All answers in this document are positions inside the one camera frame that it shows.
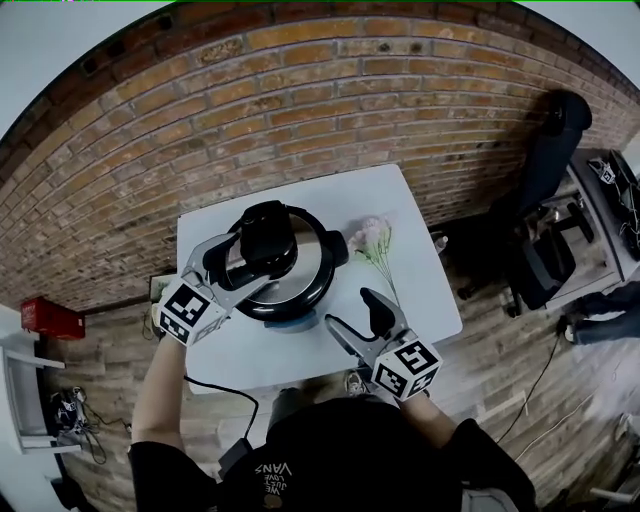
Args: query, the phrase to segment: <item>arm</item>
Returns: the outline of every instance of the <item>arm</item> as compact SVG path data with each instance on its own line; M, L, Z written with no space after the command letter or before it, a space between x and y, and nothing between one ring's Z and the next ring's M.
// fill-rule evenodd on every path
M438 409L426 393L418 393L409 400L398 402L398 405L405 419L435 448L442 448L453 437L456 424Z
M471 419L456 425L427 397L418 393L399 402L407 419L434 447L466 487L506 492L520 512L534 512L533 484L502 448Z
M160 341L133 410L133 443L155 441L184 452L180 410L186 354L185 346L172 336Z
M139 512L209 510L218 502L215 480L187 457L180 437L186 352L170 335L162 339L133 410L129 461Z

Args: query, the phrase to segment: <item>red box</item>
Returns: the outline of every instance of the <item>red box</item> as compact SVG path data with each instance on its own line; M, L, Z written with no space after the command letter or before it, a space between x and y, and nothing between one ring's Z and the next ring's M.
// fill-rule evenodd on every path
M22 328L61 340L84 338L84 315L58 306L44 297L22 303Z

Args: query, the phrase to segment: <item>white table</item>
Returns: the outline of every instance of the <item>white table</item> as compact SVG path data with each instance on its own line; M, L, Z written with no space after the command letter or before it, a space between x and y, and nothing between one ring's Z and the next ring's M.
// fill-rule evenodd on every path
M328 230L349 238L371 216L389 215L393 235L389 262L410 326L437 342L462 329L442 264L415 200L397 165L383 165L294 183L232 199L182 215L178 220L178 268L199 243L225 233L250 206L270 200L306 209ZM359 291L366 286L392 297L375 268L350 261L336 270L334 282L316 311L320 323L304 333L265 329L235 311L230 320L187 353L187 372L201 382L255 389L353 368L349 356L324 326L332 313L370 335L369 310ZM211 390L192 385L194 393Z

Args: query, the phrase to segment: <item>white cord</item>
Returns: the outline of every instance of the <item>white cord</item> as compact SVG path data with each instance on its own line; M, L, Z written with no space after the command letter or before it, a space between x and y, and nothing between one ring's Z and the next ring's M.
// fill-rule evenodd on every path
M567 414L564 418L562 418L560 421L558 421L553 427L551 427L549 430L547 430L546 432L544 432L543 434L540 434L538 437L536 437L533 441L531 441L527 447L522 450L522 452L520 453L520 455L518 455L516 457L516 462L518 462L520 460L520 458L529 450L529 448L531 448L534 444L536 444L538 441L540 441L540 439L542 439L543 437L545 437L547 434L550 434L551 432L553 432L556 428L558 428L562 423L564 423L566 420L568 420L569 418L571 418L571 416L573 416L576 412L578 412L578 410L580 409L580 407L582 407L590 398L593 397L593 395L595 395L595 391L593 393L591 393L587 398L585 398L582 402L580 402L580 404L578 405L578 407L576 407L573 411L571 411L569 414Z

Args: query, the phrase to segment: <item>black cable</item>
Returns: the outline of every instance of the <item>black cable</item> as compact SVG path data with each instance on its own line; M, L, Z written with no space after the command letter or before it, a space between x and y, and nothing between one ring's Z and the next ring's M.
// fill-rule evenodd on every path
M218 386L216 384L205 384L204 382L199 382L195 379L192 379L191 377L189 377L188 375L184 376L184 380L186 380L187 382L191 382L191 384L197 384L198 386L203 386L205 388L211 388L211 389L219 389L220 391L226 391L227 393L233 393L234 395L240 395L245 397L247 400L251 400L251 402L253 402L253 413L251 414L251 421L249 421L249 426L247 427L247 431L244 433L244 438L247 439L249 437L249 431L251 430L251 427L253 426L253 422L256 419L256 415L258 414L258 408L260 407L260 405L258 404L258 401L253 398L250 395L247 395L246 393L243 393L242 391L238 391L237 389L231 389L231 388L225 388L224 386Z
M520 419L520 416L522 416L522 413L524 412L524 410L526 409L527 405L529 404L529 399L531 398L531 395L533 394L533 391L536 389L536 386L538 385L538 382L540 382L540 379L542 379L542 376L544 375L544 373L547 371L547 368L549 368L549 365L551 364L551 360L553 359L553 355L556 353L556 348L558 348L558 342L559 341L560 341L560 333L557 333L556 342L553 344L553 348L551 349L551 355L549 356L549 360L547 361L547 364L544 365L544 368L542 369L542 373L540 374L538 379L533 383L533 386L531 387L531 390L529 391L529 394L527 395L527 398L525 398L525 400L524 400L524 404L520 408L520 411L518 411L518 415L516 416L516 419L513 420L513 423L511 423L511 426L507 429L507 431L504 434L502 434L500 439L498 439L498 444L500 444L502 442L502 440L507 436L507 434L509 432L511 432L511 429L514 427L514 425Z
M91 452L91 458L93 459L93 462L95 462L99 466L102 466L102 465L106 464L107 463L107 452L104 451L104 448L102 447L102 444L100 444L100 440L98 439L98 437L89 429L84 429L82 431L82 433L84 434L84 437L87 440L87 444L89 445L89 451ZM95 451L93 450L93 443L91 443L91 439L89 438L89 434L91 434L91 436L93 437L93 440L96 442L96 446L102 452L102 461L99 461L96 458Z
M89 404L86 402L86 398L85 398L85 401L84 401L84 402L82 402L82 405L84 406L84 408L85 408L85 409L87 409L87 411L89 411L89 412L90 412L91 414L93 414L96 418L98 418L98 421L99 421L100 423L102 423L103 425L105 425L105 426L107 426L107 427L108 427L108 426L110 426L110 425L114 425L115 423L122 423L122 426L124 427L124 429L125 429L127 432L129 432L129 424L128 424L126 421L124 421L122 418L117 418L117 419L115 419L115 420L113 420L113 421L105 421L105 420L102 418L102 416L100 416L96 411L94 411L94 410L89 406Z

